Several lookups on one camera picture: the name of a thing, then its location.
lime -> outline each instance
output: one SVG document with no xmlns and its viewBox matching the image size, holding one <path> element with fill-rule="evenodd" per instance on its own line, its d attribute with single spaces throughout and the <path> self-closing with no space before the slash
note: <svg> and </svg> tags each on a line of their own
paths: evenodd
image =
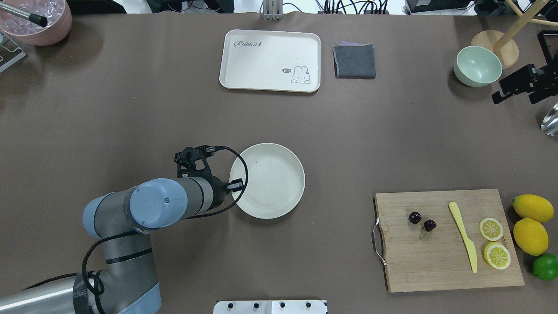
<svg viewBox="0 0 558 314">
<path fill-rule="evenodd" d="M 512 205 L 521 217 L 529 217 L 538 222 L 546 222 L 554 216 L 552 204 L 537 195 L 520 195 L 513 199 Z"/>
<path fill-rule="evenodd" d="M 479 224 L 480 234 L 488 241 L 498 241 L 504 235 L 502 224 L 494 218 L 485 218 Z"/>
<path fill-rule="evenodd" d="M 484 247 L 484 260 L 496 269 L 506 269 L 512 261 L 508 249 L 499 242 L 490 242 Z"/>
<path fill-rule="evenodd" d="M 529 217 L 519 220 L 513 227 L 513 237 L 525 253 L 539 256 L 549 248 L 549 234 L 538 221 Z"/>
<path fill-rule="evenodd" d="M 558 277 L 558 258 L 552 254 L 542 254 L 533 262 L 533 275 L 542 280 Z"/>
</svg>

wooden stand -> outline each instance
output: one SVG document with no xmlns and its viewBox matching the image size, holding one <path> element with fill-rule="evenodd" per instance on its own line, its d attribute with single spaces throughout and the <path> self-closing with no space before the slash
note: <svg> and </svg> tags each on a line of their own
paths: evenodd
<svg viewBox="0 0 558 314">
<path fill-rule="evenodd" d="M 506 0 L 510 7 L 513 8 L 515 4 L 511 0 Z M 519 19 L 509 28 L 509 30 L 504 34 L 499 31 L 482 31 L 473 37 L 471 41 L 471 46 L 481 46 L 492 51 L 500 58 L 502 62 L 502 67 L 504 69 L 509 69 L 515 65 L 517 59 L 519 59 L 519 48 L 513 37 L 529 22 L 540 21 L 534 20 L 533 17 L 539 13 L 539 11 L 549 2 L 549 0 L 537 0 L 531 5 L 531 7 L 525 12 L 525 14 L 519 15 Z"/>
</svg>

mint green bowl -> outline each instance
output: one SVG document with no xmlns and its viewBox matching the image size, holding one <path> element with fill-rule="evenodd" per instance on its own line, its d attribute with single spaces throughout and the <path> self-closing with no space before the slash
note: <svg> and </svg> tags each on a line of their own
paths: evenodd
<svg viewBox="0 0 558 314">
<path fill-rule="evenodd" d="M 457 54 L 454 72 L 463 84 L 482 87 L 500 78 L 502 63 L 492 51 L 479 46 L 468 46 Z"/>
</svg>

gray cloth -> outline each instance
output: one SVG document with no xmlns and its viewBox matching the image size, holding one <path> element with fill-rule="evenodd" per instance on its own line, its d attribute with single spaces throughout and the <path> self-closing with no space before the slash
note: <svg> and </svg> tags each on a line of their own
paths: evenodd
<svg viewBox="0 0 558 314">
<path fill-rule="evenodd" d="M 350 44 L 333 46 L 335 75 L 338 78 L 376 78 L 376 61 L 372 44 Z"/>
</svg>

yellow knife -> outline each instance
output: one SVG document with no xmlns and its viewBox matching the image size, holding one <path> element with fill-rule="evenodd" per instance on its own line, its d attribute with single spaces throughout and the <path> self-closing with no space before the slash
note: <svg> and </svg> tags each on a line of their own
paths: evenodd
<svg viewBox="0 0 558 314">
<path fill-rule="evenodd" d="M 465 225 L 463 225 L 463 218 L 459 212 L 459 207 L 455 202 L 450 202 L 451 215 L 454 216 L 459 232 L 461 232 L 461 237 L 467 248 L 467 254 L 469 255 L 469 261 L 471 262 L 471 269 L 473 273 L 477 272 L 477 250 L 475 249 L 475 244 L 467 237 L 467 232 L 465 231 Z"/>
</svg>

